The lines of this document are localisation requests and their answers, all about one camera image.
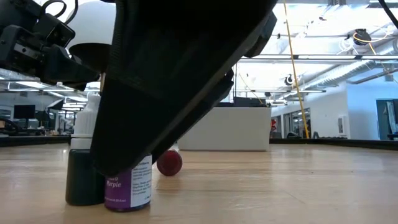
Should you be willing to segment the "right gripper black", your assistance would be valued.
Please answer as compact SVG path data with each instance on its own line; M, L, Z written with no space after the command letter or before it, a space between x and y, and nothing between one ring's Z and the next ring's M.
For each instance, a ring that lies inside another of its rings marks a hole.
M247 58L253 58L261 54L262 50L268 43L272 32L274 30L274 27L277 23L277 17L276 15L272 12L265 23L264 27L261 30L261 33L259 37L257 38L256 42L254 45L244 54L245 57Z

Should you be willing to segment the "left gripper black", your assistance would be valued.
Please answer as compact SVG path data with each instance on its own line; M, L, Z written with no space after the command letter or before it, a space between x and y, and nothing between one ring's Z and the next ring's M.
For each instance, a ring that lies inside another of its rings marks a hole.
M75 31L51 14L0 14L0 67L84 91L100 73L69 57Z

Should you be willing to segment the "small purple food coloring bottle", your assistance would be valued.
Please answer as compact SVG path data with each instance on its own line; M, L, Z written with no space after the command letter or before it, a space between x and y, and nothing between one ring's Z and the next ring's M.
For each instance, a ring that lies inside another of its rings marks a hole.
M135 168L105 178L104 206L116 212L140 210L150 204L152 155L146 155Z

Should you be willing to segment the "small black food coloring bottle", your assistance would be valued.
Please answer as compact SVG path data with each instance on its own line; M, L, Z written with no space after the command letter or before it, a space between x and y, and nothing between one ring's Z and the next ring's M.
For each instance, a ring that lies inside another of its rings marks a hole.
M77 113L68 153L65 201L73 206L104 202L104 176L94 167L90 148L101 97L90 93L84 109Z

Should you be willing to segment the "grey plastic bin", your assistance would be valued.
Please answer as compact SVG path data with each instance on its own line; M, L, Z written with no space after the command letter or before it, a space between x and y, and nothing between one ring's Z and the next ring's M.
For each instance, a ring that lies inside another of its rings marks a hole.
M213 108L177 145L182 151L266 151L270 131L270 108Z

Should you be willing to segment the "black perforated computer case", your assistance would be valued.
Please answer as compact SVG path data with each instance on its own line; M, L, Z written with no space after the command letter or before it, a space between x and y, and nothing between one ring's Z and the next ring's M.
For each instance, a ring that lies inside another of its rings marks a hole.
M257 98L242 98L242 97L234 97L233 105L235 107L242 107L242 108L267 107L266 102L260 101Z

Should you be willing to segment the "white globe lamp black base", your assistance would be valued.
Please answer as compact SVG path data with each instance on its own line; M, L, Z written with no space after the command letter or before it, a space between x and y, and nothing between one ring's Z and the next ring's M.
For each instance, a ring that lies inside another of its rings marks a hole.
M115 17L115 3L88 1L78 6L76 16L68 25L76 34L68 44L69 52L100 74L97 80L88 84L87 90L97 88L103 91Z

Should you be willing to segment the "black monitor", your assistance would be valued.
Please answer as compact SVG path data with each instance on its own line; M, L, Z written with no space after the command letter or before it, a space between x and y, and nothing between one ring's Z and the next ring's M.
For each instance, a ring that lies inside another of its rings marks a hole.
M14 119L35 118L35 105L14 105Z

